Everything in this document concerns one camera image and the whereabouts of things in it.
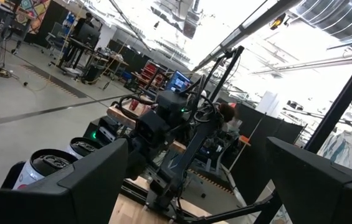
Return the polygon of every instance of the ceiling beam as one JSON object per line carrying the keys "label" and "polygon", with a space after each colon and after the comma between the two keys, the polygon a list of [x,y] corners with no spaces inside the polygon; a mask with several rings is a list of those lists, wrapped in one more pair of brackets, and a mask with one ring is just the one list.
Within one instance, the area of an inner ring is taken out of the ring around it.
{"label": "ceiling beam", "polygon": [[123,13],[123,11],[119,8],[118,4],[114,1],[114,0],[109,0],[112,4],[112,6],[116,9],[116,11],[119,12],[120,16],[125,20],[126,24],[128,25],[128,27],[134,32],[134,34],[137,36],[137,39],[139,41],[141,41],[144,46],[146,47],[147,50],[151,51],[151,47],[148,46],[148,44],[146,44],[144,42],[144,39],[142,38],[142,36],[137,32],[137,30],[133,27],[133,24],[131,24],[131,22],[128,20],[128,18],[126,17],[126,15]]}
{"label": "ceiling beam", "polygon": [[262,28],[264,25],[268,24],[271,22],[273,19],[277,18],[287,10],[289,10],[291,7],[295,6],[298,4],[301,0],[279,0],[277,3],[275,3],[268,11],[263,13],[260,17],[258,17],[255,21],[251,22],[249,25],[244,27],[243,25],[248,21],[254,14],[255,12],[258,11],[267,1],[264,1],[262,5],[260,5],[259,8],[257,8],[243,23],[241,23],[236,30],[234,30],[226,39],[222,41],[224,43],[228,39],[225,44],[219,44],[212,53],[210,53],[202,62],[198,64],[197,67],[193,69],[193,72],[198,71],[201,69],[203,66],[207,65],[209,62],[212,60],[218,58],[220,54],[230,48],[233,48],[235,45],[237,45],[239,42],[244,40],[246,37],[249,35],[253,34],[254,32],[258,31],[260,28]]}

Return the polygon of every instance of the floor tape line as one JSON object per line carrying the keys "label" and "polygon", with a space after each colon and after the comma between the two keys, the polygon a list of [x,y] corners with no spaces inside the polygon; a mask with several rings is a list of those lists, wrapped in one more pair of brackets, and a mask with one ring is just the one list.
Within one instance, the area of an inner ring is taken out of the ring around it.
{"label": "floor tape line", "polygon": [[205,177],[205,176],[203,176],[201,174],[198,174],[197,172],[195,172],[195,171],[193,171],[191,169],[189,169],[188,171],[192,172],[193,174],[197,175],[200,179],[205,180],[206,182],[208,182],[208,183],[212,184],[213,186],[217,187],[218,189],[221,189],[221,190],[223,190],[223,191],[225,191],[225,192],[227,192],[229,194],[232,194],[232,195],[234,194],[233,191],[231,191],[229,189],[226,189],[225,187],[220,186],[219,184],[217,184],[217,183],[213,182],[212,180],[208,179],[207,177]]}
{"label": "floor tape line", "polygon": [[69,92],[68,90],[66,90],[65,88],[63,88],[63,87],[61,87],[61,86],[55,84],[54,82],[52,82],[52,81],[49,80],[48,78],[46,78],[46,77],[44,77],[44,76],[38,74],[37,72],[31,70],[31,69],[28,68],[27,66],[21,65],[21,67],[22,67],[22,68],[25,68],[28,72],[32,73],[33,75],[35,75],[35,76],[37,76],[37,77],[39,77],[39,78],[41,78],[41,79],[44,79],[44,80],[47,81],[50,85],[52,85],[52,86],[54,86],[54,87],[56,87],[56,88],[59,88],[60,90],[62,90],[63,92],[69,94],[70,96],[72,96],[72,97],[77,97],[75,94],[73,94],[73,93]]}

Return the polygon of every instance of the computer monitor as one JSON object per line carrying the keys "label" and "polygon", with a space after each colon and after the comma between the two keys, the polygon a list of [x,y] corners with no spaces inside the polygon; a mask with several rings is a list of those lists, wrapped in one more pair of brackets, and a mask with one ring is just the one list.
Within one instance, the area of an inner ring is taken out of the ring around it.
{"label": "computer monitor", "polygon": [[175,71],[173,76],[169,80],[168,85],[166,86],[166,90],[176,91],[177,89],[179,89],[182,91],[185,90],[190,84],[191,81],[189,78],[187,78],[181,72]]}
{"label": "computer monitor", "polygon": [[80,32],[77,35],[77,40],[95,47],[100,38],[100,31],[96,27],[91,27],[88,24],[83,24]]}

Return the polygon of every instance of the poster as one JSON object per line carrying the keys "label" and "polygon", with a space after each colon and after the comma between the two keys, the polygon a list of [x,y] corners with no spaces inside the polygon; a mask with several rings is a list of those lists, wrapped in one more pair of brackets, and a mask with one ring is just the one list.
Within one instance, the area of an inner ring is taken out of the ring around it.
{"label": "poster", "polygon": [[[31,23],[31,28],[29,29],[30,34],[39,32],[40,25],[42,24],[50,2],[51,0],[22,0],[21,8],[36,18],[36,20]],[[26,24],[27,22],[27,18],[22,15],[17,15],[16,19],[21,24]]]}

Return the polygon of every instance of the white can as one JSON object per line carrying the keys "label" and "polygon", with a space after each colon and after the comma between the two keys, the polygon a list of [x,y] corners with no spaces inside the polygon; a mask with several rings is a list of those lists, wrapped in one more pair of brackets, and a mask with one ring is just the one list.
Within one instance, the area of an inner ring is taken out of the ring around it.
{"label": "white can", "polygon": [[77,159],[81,159],[101,147],[102,146],[98,142],[88,138],[73,138],[70,140],[65,151]]}
{"label": "white can", "polygon": [[22,189],[74,163],[77,159],[69,153],[56,149],[42,149],[33,153],[19,174],[12,189]]}

